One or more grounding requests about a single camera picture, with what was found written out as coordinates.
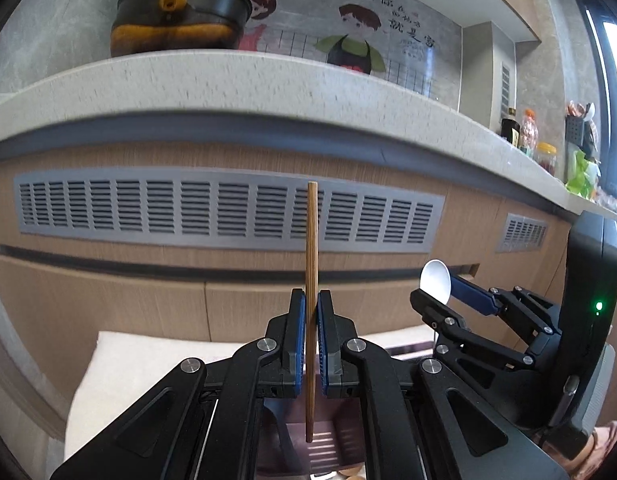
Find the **person's right hand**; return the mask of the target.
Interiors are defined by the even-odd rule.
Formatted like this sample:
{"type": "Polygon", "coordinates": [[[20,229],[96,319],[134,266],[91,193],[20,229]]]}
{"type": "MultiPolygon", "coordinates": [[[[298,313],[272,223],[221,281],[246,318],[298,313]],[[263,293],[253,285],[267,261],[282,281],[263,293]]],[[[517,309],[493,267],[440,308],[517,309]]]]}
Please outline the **person's right hand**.
{"type": "Polygon", "coordinates": [[[557,462],[571,479],[591,479],[617,445],[617,420],[596,427],[587,443],[574,458],[557,455],[557,462]]]}

